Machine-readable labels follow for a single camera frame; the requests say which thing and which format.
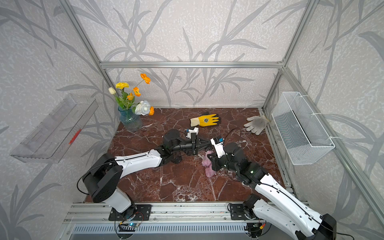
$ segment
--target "pink cloth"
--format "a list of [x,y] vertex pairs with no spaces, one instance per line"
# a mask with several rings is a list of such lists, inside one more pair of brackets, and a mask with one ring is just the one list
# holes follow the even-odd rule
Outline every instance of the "pink cloth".
[[211,153],[213,153],[213,151],[207,151],[205,156],[203,157],[203,161],[201,162],[203,166],[205,166],[205,174],[207,175],[207,177],[212,177],[216,174],[216,171],[212,170],[211,160],[209,160],[209,158],[207,157],[207,155]]

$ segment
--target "orange flower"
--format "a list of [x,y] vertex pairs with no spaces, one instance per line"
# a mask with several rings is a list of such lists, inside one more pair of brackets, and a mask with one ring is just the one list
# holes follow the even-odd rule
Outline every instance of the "orange flower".
[[144,79],[145,83],[149,84],[151,82],[151,79],[145,73],[140,74],[140,76]]
[[128,100],[131,101],[133,99],[133,94],[130,93],[128,96],[127,96]]
[[145,81],[146,84],[149,84],[150,81],[151,81],[151,79],[150,79],[149,77],[145,77],[145,78],[144,78],[144,81]]
[[139,88],[138,88],[138,87],[135,87],[135,88],[133,89],[133,91],[135,92],[135,95],[136,95],[136,96],[138,96],[138,97],[141,96],[141,93],[139,93]]
[[154,113],[155,113],[155,109],[153,109],[153,107],[151,107],[149,109],[149,115],[152,116]]

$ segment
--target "yellow glove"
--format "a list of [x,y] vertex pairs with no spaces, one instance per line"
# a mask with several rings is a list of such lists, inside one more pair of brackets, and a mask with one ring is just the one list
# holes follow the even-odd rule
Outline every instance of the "yellow glove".
[[206,127],[206,126],[212,126],[212,125],[216,125],[218,122],[218,117],[215,117],[216,114],[211,114],[211,115],[203,115],[203,116],[200,116],[198,118],[191,118],[191,127],[194,127],[194,126],[197,126],[197,125],[200,125],[202,127]]

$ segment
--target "work glove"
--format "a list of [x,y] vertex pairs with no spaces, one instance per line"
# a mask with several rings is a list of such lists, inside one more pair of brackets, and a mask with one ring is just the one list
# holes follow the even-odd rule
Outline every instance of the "work glove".
[[248,132],[251,131],[256,135],[259,135],[262,130],[266,127],[266,124],[269,122],[269,120],[265,116],[253,116],[247,118],[247,121],[251,122],[244,124],[244,127],[247,128]]
[[216,114],[202,115],[198,118],[191,118],[191,127],[194,127],[197,125],[202,127],[216,125],[217,122],[219,121],[219,117],[214,117],[214,116],[216,116]]

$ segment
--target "red marble surface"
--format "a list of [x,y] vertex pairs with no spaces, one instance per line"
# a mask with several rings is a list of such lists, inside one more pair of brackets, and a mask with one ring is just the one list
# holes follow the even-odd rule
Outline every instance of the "red marble surface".
[[[275,161],[268,137],[263,131],[260,135],[245,131],[246,118],[258,116],[256,108],[182,108],[155,109],[153,116],[141,117],[142,129],[128,132],[120,123],[113,138],[109,152],[114,156],[126,156],[162,144],[162,136],[175,128],[182,132],[190,126],[190,118],[204,112],[216,113],[221,123],[216,126],[199,127],[199,136],[204,139],[225,137],[235,127],[242,128],[241,147],[248,160],[258,162],[281,184],[283,181]],[[239,131],[232,131],[225,140],[227,143],[239,140]],[[120,180],[118,187],[135,202],[179,202],[179,201],[244,201],[251,193],[250,187],[231,180],[225,170],[208,178],[205,167],[201,165],[205,152],[197,156],[183,156],[178,164],[168,163],[162,167],[144,169]]]

